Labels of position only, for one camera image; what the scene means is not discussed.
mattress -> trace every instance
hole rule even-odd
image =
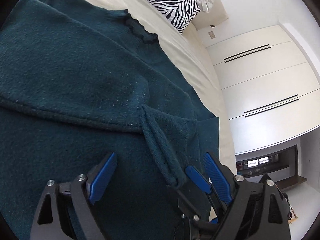
[[[232,135],[222,91],[216,74],[208,71],[212,62],[190,24],[181,35],[147,0],[86,0],[108,10],[128,9],[133,18],[150,33],[157,33],[159,43],[168,58],[193,86],[202,103],[220,118],[220,161],[236,174],[236,159]]]

beige sheet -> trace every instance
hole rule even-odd
[[[210,57],[190,25],[181,34],[147,0],[86,0],[109,10],[128,9],[150,33],[157,33],[163,51],[192,85],[202,103],[220,117],[220,161],[236,174],[233,141],[218,78],[208,71]]]

